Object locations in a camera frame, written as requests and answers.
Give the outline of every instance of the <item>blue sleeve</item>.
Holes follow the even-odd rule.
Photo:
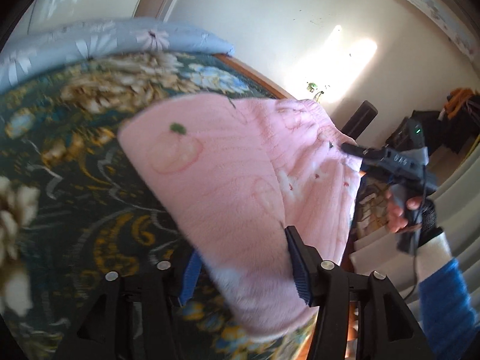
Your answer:
[[[438,360],[458,360],[478,332],[456,259],[419,284],[423,330]]]

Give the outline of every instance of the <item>floral bedspread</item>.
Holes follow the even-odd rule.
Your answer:
[[[211,55],[179,53],[85,61],[0,96],[0,306],[29,359],[53,356],[108,271],[171,256],[181,235],[115,137],[150,103],[200,91],[273,97]],[[25,290],[12,299],[14,276]],[[187,360],[290,359],[313,327],[250,342],[205,272],[177,318]]]

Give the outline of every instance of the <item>person's hand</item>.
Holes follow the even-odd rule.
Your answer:
[[[406,227],[408,221],[403,216],[403,209],[399,207],[393,200],[392,193],[388,190],[385,193],[385,197],[388,199],[387,204],[387,217],[388,217],[388,230],[392,233],[397,233],[398,231],[414,231],[418,230],[421,225],[416,225],[413,227]],[[417,210],[422,204],[422,197],[417,196],[410,200],[407,200],[406,207],[409,210]]]

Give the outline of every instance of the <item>metal screw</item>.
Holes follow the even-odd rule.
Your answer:
[[[117,280],[119,277],[119,273],[118,272],[115,272],[115,271],[110,271],[108,272],[106,275],[105,275],[105,279],[107,281],[114,281],[114,280]]]
[[[320,266],[327,271],[331,271],[335,268],[335,264],[331,261],[328,261],[327,259],[324,259]]]
[[[373,276],[375,276],[378,280],[385,280],[386,276],[381,274],[380,272],[374,271]]]
[[[160,261],[160,262],[157,264],[157,269],[159,269],[160,271],[166,271],[166,270],[169,269],[171,266],[172,266],[172,264],[170,264],[170,261]]]

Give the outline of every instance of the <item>light blue quilt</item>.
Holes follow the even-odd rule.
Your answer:
[[[8,42],[0,53],[0,94],[67,64],[159,50],[234,54],[230,43],[187,24],[165,23],[151,17],[76,22]]]

